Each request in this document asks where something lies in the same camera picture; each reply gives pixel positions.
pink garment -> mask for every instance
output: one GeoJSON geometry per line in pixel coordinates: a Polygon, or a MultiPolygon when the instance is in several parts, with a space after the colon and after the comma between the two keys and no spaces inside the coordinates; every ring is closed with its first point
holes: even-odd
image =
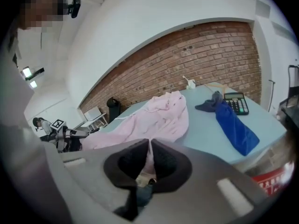
{"type": "MultiPolygon", "coordinates": [[[[153,97],[142,108],[127,116],[109,133],[95,132],[83,142],[83,150],[108,147],[136,139],[174,142],[189,126],[186,99],[179,91],[153,97]]],[[[151,145],[143,172],[154,174],[151,145]]]]}

table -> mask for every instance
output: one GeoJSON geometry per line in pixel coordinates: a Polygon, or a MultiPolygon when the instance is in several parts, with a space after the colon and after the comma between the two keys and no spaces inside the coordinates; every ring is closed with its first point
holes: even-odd
{"type": "MultiPolygon", "coordinates": [[[[210,87],[213,91],[220,91],[220,88],[210,87]]],[[[246,156],[241,155],[232,146],[222,128],[216,120],[215,113],[207,113],[196,110],[196,105],[202,104],[205,100],[211,99],[212,92],[204,85],[197,86],[193,90],[180,91],[187,101],[187,109],[189,113],[189,128],[186,134],[176,141],[186,147],[194,148],[210,154],[214,154],[230,164],[236,164],[248,159],[249,157],[256,159],[267,151],[272,144],[280,139],[286,132],[286,129],[271,116],[260,105],[245,97],[249,114],[238,116],[239,119],[249,127],[260,139],[259,144],[246,156]]],[[[233,89],[227,88],[226,92],[235,92],[233,89]]],[[[139,108],[147,101],[140,102],[130,106],[119,118],[126,117],[139,108]]],[[[115,119],[101,132],[110,132],[114,130],[120,123],[121,119],[115,119]]]]}
{"type": "Polygon", "coordinates": [[[96,117],[95,119],[90,120],[90,121],[84,123],[83,125],[81,125],[81,127],[83,127],[83,128],[87,128],[88,126],[91,126],[91,127],[93,127],[93,129],[96,129],[97,127],[94,125],[94,122],[97,121],[97,120],[99,120],[99,121],[102,123],[102,125],[103,125],[104,127],[107,126],[108,123],[107,123],[107,121],[106,121],[106,119],[105,119],[105,117],[104,117],[105,114],[106,114],[106,113],[103,113],[103,114],[101,114],[100,116],[96,117]]]}

blue cloth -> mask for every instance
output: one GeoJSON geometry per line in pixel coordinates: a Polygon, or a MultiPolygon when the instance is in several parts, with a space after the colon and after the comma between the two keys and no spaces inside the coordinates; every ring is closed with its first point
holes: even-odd
{"type": "Polygon", "coordinates": [[[246,156],[259,143],[259,138],[244,125],[235,112],[223,101],[216,107],[216,119],[234,148],[246,156]]]}

